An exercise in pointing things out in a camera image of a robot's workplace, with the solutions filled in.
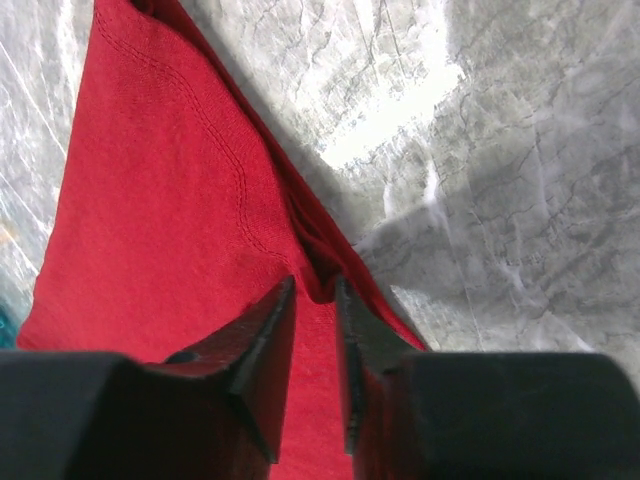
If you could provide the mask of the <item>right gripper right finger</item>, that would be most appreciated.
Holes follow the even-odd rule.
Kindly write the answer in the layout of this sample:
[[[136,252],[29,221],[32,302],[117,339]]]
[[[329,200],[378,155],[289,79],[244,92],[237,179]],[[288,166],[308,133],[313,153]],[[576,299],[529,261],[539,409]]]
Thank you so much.
[[[357,479],[635,479],[639,398],[593,353],[427,353],[336,285]]]

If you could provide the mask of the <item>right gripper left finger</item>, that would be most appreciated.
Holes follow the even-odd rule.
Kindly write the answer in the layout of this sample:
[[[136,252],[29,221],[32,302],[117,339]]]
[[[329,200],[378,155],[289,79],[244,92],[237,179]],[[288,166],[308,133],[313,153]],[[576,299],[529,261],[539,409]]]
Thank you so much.
[[[265,479],[280,454],[295,327],[286,278],[168,357],[1,355],[5,479]]]

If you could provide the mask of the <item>red t-shirt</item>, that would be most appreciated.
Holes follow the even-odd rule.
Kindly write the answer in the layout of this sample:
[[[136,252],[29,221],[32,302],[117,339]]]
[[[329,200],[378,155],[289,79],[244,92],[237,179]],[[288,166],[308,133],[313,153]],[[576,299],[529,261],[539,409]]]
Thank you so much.
[[[348,479],[335,283],[418,337],[176,1],[98,1],[26,350],[159,361],[293,275],[276,479]]]

